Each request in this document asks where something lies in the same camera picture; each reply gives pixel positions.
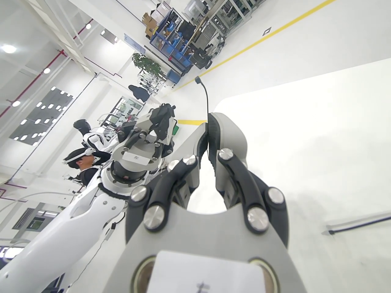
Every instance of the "green leaves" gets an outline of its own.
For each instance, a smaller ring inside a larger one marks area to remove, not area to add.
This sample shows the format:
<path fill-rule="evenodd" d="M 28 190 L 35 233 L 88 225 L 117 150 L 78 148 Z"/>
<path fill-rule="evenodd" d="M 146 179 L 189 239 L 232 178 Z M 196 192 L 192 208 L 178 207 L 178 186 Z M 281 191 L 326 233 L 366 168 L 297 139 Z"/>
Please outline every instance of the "green leaves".
<path fill-rule="evenodd" d="M 140 53 L 134 53 L 132 55 L 132 60 L 136 67 L 145 70 L 147 73 L 155 76 L 156 78 L 159 78 L 159 75 L 163 76 L 162 68 L 152 59 Z"/>

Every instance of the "sign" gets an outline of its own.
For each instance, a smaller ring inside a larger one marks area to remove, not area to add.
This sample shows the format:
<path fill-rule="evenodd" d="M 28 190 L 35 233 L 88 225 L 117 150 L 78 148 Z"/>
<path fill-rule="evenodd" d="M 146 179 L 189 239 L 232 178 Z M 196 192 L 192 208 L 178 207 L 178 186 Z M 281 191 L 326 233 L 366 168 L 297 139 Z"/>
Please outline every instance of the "sign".
<path fill-rule="evenodd" d="M 145 48 L 141 47 L 136 41 L 134 41 L 132 38 L 130 38 L 127 34 L 123 34 L 123 40 L 130 45 L 134 50 L 136 50 L 138 53 L 145 55 Z"/>

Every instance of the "silver metal bolt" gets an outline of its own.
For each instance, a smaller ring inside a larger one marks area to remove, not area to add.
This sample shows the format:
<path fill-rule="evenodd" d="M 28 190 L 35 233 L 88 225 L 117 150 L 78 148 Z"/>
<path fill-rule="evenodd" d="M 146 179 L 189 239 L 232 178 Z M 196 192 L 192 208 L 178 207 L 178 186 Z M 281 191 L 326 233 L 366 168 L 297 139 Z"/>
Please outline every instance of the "silver metal bolt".
<path fill-rule="evenodd" d="M 219 152 L 219 157 L 227 161 L 233 157 L 233 152 L 229 148 L 221 149 Z"/>
<path fill-rule="evenodd" d="M 158 228 L 164 220 L 164 209 L 159 205 L 150 207 L 144 215 L 144 226 L 146 229 L 153 230 Z"/>
<path fill-rule="evenodd" d="M 170 172 L 172 171 L 175 166 L 179 163 L 179 160 L 173 160 L 169 163 L 169 166 L 167 167 L 167 170 Z"/>
<path fill-rule="evenodd" d="M 138 186 L 133 189 L 133 191 L 130 194 L 130 198 L 134 202 L 139 202 L 145 198 L 146 194 L 147 194 L 147 188 L 144 186 Z"/>
<path fill-rule="evenodd" d="M 186 164 L 186 165 L 193 165 L 196 161 L 196 156 L 193 154 L 191 155 L 190 157 L 186 157 L 183 159 L 183 162 Z"/>
<path fill-rule="evenodd" d="M 277 188 L 270 188 L 268 190 L 268 195 L 270 200 L 277 205 L 283 204 L 285 201 L 284 195 L 282 192 Z"/>
<path fill-rule="evenodd" d="M 253 207 L 248 210 L 247 220 L 251 227 L 257 231 L 265 231 L 269 227 L 268 214 L 259 207 Z"/>

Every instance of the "black shirt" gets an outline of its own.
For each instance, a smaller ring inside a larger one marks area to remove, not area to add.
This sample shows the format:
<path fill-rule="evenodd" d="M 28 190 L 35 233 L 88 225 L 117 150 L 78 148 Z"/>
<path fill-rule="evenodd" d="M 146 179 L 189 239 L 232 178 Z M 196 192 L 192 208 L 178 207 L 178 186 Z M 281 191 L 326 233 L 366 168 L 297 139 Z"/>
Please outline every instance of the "black shirt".
<path fill-rule="evenodd" d="M 102 151 L 96 151 L 92 154 L 94 157 L 100 158 L 100 160 L 96 161 L 92 167 L 87 168 L 80 172 L 78 176 L 76 177 L 77 179 L 81 180 L 81 183 L 84 186 L 88 186 L 92 178 L 94 177 L 95 173 L 98 171 L 98 168 L 94 168 L 94 166 L 99 166 L 107 161 L 109 161 L 111 155 L 110 153 L 107 152 L 102 152 Z"/>

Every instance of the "man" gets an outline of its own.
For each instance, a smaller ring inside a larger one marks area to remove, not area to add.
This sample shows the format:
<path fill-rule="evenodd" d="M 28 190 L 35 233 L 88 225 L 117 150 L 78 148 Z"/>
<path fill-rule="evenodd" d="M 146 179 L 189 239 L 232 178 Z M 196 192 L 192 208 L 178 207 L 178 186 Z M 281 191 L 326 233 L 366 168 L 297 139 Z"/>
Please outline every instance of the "man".
<path fill-rule="evenodd" d="M 149 105 L 157 104 L 161 105 L 161 103 L 152 97 L 146 89 L 143 87 L 137 87 L 134 85 L 129 85 L 128 88 L 133 92 L 133 95 L 136 99 L 140 99 L 142 102 L 147 103 Z"/>
<path fill-rule="evenodd" d="M 99 160 L 94 163 L 95 157 L 98 157 Z M 79 148 L 72 151 L 64 159 L 63 163 L 70 168 L 79 169 L 80 173 L 75 179 L 80 180 L 84 186 L 87 186 L 98 171 L 98 168 L 94 168 L 94 166 L 99 166 L 109 159 L 110 153 L 97 151 L 92 148 Z"/>

